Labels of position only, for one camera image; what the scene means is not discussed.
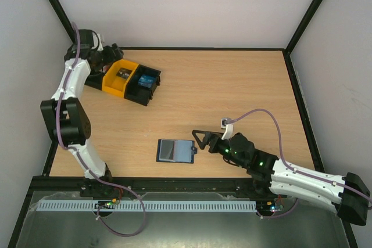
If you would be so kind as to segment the blue leather card holder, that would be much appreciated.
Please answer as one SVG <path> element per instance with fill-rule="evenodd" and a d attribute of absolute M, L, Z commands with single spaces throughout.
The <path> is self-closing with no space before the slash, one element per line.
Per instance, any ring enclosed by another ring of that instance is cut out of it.
<path fill-rule="evenodd" d="M 159 151 L 160 151 L 160 141 L 158 140 L 158 148 L 156 154 L 156 161 L 159 163 L 187 163 L 193 164 L 194 157 L 198 152 L 194 141 L 183 140 L 183 139 L 169 139 L 174 141 L 174 160 L 173 161 L 160 161 Z"/>

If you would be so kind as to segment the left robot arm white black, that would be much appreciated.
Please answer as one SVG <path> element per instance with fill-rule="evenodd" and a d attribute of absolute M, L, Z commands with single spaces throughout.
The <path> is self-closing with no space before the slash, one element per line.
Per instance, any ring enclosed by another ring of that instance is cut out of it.
<path fill-rule="evenodd" d="M 52 97 L 41 102 L 40 109 L 51 140 L 69 151 L 83 169 L 81 191 L 109 197 L 122 191 L 111 185 L 109 167 L 91 143 L 91 122 L 80 98 L 85 85 L 102 88 L 105 74 L 123 52 L 115 44 L 103 46 L 101 36 L 93 30 L 74 30 L 75 41 L 64 56 L 61 82 Z"/>

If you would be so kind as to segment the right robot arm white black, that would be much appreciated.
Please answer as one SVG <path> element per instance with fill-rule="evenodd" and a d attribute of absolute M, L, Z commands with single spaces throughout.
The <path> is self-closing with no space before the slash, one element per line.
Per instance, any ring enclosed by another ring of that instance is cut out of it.
<path fill-rule="evenodd" d="M 327 209 L 350 224 L 367 224 L 371 196 L 358 175 L 332 175 L 297 166 L 255 148 L 241 133 L 226 138 L 219 132 L 193 130 L 192 135 L 200 149 L 220 154 L 245 169 L 255 180 L 253 189 L 257 195 L 292 196 Z"/>

